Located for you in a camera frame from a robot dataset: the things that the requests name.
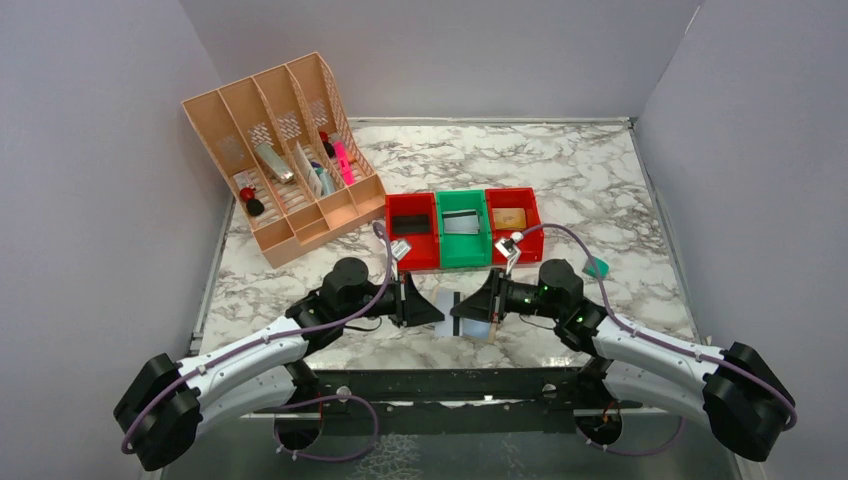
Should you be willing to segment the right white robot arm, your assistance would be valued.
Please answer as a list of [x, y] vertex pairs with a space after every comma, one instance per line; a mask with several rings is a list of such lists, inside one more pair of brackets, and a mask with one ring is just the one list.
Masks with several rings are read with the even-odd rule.
[[606, 362], [602, 384], [609, 397], [698, 422], [751, 461], [768, 458], [795, 414], [794, 399], [754, 348], [699, 345], [615, 318], [585, 296], [582, 278], [565, 260], [544, 262], [535, 284], [494, 268], [451, 313], [480, 322], [508, 313], [552, 319], [566, 347]]

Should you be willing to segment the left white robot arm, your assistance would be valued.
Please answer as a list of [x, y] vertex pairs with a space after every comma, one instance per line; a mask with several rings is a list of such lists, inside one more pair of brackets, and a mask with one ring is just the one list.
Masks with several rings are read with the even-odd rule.
[[206, 355], [150, 358], [113, 410], [122, 452], [146, 471], [172, 463], [218, 421], [290, 400], [297, 386], [288, 366], [340, 338], [347, 322], [382, 316], [397, 327], [444, 318], [410, 273], [388, 273], [376, 285], [362, 260], [346, 257], [264, 329]]

